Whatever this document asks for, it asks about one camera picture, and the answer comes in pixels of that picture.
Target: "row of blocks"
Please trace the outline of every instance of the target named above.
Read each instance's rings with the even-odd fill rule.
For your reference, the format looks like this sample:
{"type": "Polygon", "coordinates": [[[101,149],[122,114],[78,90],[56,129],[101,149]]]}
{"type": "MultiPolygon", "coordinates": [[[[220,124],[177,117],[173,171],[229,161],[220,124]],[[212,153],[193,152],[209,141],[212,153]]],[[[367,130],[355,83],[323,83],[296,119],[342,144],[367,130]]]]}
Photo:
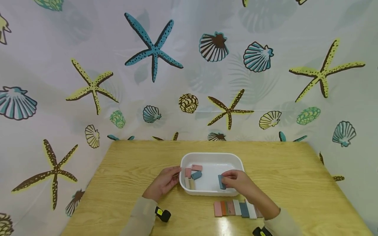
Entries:
{"type": "Polygon", "coordinates": [[[242,216],[243,218],[257,219],[263,218],[261,212],[255,207],[255,205],[248,202],[239,202],[234,199],[232,201],[214,202],[214,215],[218,217],[222,216],[242,216]]]}

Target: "right hand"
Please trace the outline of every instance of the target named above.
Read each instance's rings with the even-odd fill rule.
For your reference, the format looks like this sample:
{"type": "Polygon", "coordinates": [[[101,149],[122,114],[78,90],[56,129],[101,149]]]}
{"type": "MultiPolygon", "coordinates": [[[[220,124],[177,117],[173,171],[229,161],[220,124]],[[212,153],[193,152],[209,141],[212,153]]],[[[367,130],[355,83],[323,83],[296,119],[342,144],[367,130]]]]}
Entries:
{"type": "Polygon", "coordinates": [[[244,171],[229,170],[222,175],[224,176],[222,183],[226,185],[226,188],[234,188],[243,196],[251,194],[251,190],[257,187],[244,171]]]}

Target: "sleeve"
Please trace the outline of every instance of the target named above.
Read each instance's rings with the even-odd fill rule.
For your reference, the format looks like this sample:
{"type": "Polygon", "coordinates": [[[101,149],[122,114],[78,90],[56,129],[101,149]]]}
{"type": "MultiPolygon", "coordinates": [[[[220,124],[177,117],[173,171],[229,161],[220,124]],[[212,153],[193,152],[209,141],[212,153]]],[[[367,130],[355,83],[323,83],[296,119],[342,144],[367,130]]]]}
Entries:
{"type": "Polygon", "coordinates": [[[302,236],[301,229],[287,210],[281,209],[280,214],[274,218],[264,221],[262,229],[259,227],[253,231],[253,235],[264,236],[302,236]]]}
{"type": "Polygon", "coordinates": [[[119,236],[148,236],[155,224],[157,203],[144,197],[138,198],[130,219],[119,236]]]}

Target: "wooden block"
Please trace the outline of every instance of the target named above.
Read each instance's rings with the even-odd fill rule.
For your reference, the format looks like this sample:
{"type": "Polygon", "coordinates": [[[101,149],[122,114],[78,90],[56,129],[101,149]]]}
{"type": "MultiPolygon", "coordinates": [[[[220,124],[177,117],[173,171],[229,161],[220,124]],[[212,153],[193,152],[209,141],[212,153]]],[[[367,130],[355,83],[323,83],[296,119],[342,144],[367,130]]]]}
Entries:
{"type": "Polygon", "coordinates": [[[241,216],[242,211],[240,210],[239,200],[234,199],[233,202],[234,202],[234,208],[235,208],[235,215],[241,216]]]}
{"type": "Polygon", "coordinates": [[[192,169],[190,169],[190,168],[185,168],[185,177],[188,177],[188,178],[190,178],[191,175],[192,174],[192,169]]]}
{"type": "Polygon", "coordinates": [[[222,178],[223,178],[223,175],[221,175],[221,174],[218,175],[219,188],[225,190],[226,189],[226,185],[224,183],[222,183],[222,178]]]}
{"type": "Polygon", "coordinates": [[[239,202],[239,205],[240,205],[240,211],[242,212],[242,217],[243,218],[249,218],[247,203],[239,202]]]}
{"type": "Polygon", "coordinates": [[[189,186],[191,190],[195,190],[195,183],[193,179],[189,179],[189,186]]]}
{"type": "Polygon", "coordinates": [[[253,204],[250,204],[248,200],[245,200],[245,203],[247,205],[248,213],[249,213],[249,218],[250,219],[257,219],[256,211],[255,211],[255,206],[253,204]]]}
{"type": "Polygon", "coordinates": [[[202,171],[202,166],[201,165],[192,165],[192,170],[202,171]]]}
{"type": "Polygon", "coordinates": [[[257,218],[264,218],[264,216],[261,214],[261,212],[258,210],[258,208],[254,205],[257,218]]]}
{"type": "Polygon", "coordinates": [[[194,180],[199,179],[202,176],[202,172],[196,171],[191,176],[192,176],[192,179],[194,179],[194,180]]]}
{"type": "Polygon", "coordinates": [[[228,216],[228,212],[227,212],[227,203],[225,201],[221,201],[220,202],[220,206],[222,208],[222,215],[223,216],[228,216]]]}
{"type": "Polygon", "coordinates": [[[228,214],[230,216],[235,215],[235,207],[234,207],[234,202],[233,201],[228,201],[227,202],[227,209],[228,209],[228,214]]]}
{"type": "Polygon", "coordinates": [[[185,187],[190,189],[190,183],[189,183],[189,178],[185,177],[185,187]]]}
{"type": "Polygon", "coordinates": [[[217,216],[217,217],[223,216],[220,202],[214,202],[214,216],[217,216]]]}

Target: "wooden table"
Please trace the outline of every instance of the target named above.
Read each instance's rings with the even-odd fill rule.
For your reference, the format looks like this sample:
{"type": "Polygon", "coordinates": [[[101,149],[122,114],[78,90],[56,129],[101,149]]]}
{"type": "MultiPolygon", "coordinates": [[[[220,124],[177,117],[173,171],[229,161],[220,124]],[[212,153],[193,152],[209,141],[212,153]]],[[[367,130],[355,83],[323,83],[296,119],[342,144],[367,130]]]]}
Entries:
{"type": "MultiPolygon", "coordinates": [[[[234,153],[246,173],[286,208],[304,235],[371,235],[312,148],[305,142],[116,141],[109,148],[62,236],[118,236],[136,199],[159,172],[190,152],[234,153]]],[[[252,235],[261,219],[214,217],[214,201],[190,196],[180,184],[159,202],[171,212],[156,218],[151,235],[252,235]]]]}

